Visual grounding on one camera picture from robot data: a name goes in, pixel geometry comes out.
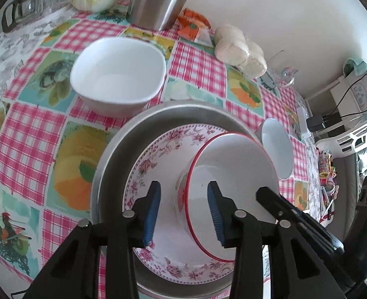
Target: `chair backrest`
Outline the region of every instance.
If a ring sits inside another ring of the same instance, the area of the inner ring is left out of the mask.
[[[320,151],[328,150],[332,158],[346,157],[367,147],[367,121],[338,136],[324,138],[316,143]]]

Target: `bowl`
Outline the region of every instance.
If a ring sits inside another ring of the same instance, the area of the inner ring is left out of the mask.
[[[129,118],[159,93],[165,74],[166,60],[155,46],[108,37],[93,42],[78,56],[70,83],[97,114]]]
[[[290,137],[279,121],[268,118],[256,130],[256,136],[271,158],[278,178],[286,180],[292,175],[294,156]]]
[[[261,187],[279,194],[274,164],[257,139],[239,133],[212,137],[197,152],[182,174],[176,213],[178,220],[200,249],[210,258],[234,262],[236,248],[223,248],[217,239],[207,200],[207,186],[216,181],[224,197],[238,209],[259,221],[275,223],[275,218],[256,200]]]
[[[232,114],[205,102],[166,102],[138,114],[117,132],[99,160],[92,183],[92,222],[113,221],[121,214],[124,187],[131,168],[157,136],[174,127],[196,123],[210,124],[256,138],[254,132]],[[206,284],[176,284],[151,272],[137,257],[134,257],[134,264],[139,291],[158,299],[211,298],[228,289],[232,283],[232,274],[228,274]]]

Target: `tablecloth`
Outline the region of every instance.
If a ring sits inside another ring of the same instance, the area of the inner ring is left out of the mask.
[[[218,61],[212,48],[180,38],[178,24],[145,31],[130,25],[125,12],[126,5],[98,14],[64,10],[53,22],[44,19],[13,39],[0,39],[0,262],[28,282],[77,222],[89,218],[97,162],[127,122],[90,111],[69,83],[79,53],[102,37],[141,39],[163,52],[164,86],[146,108],[190,98],[225,108],[252,130],[265,118],[279,120],[294,150],[292,176],[279,181],[279,191],[320,218],[315,143],[301,137],[296,113],[301,96],[292,88],[271,89],[261,79],[247,79]],[[100,298],[104,283],[102,258]]]

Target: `plate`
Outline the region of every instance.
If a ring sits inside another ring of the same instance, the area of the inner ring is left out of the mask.
[[[176,127],[154,140],[136,160],[125,186],[122,209],[144,197],[151,181],[161,184],[159,213],[150,246],[134,249],[139,260],[158,276],[179,284],[204,284],[233,271],[233,263],[211,259],[178,222],[174,204],[179,174],[210,138],[226,130],[207,124]]]

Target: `stainless steel basin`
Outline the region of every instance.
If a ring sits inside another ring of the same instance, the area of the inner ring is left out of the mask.
[[[254,133],[229,112],[211,104],[188,101],[166,102],[131,119],[106,147],[94,176],[91,194],[93,223],[113,220],[121,213],[122,196],[128,174],[142,151],[164,132],[185,124],[211,124],[231,132],[254,137]],[[210,298],[232,282],[228,274],[214,282],[182,285],[167,281],[145,267],[135,257],[139,291],[153,298]]]

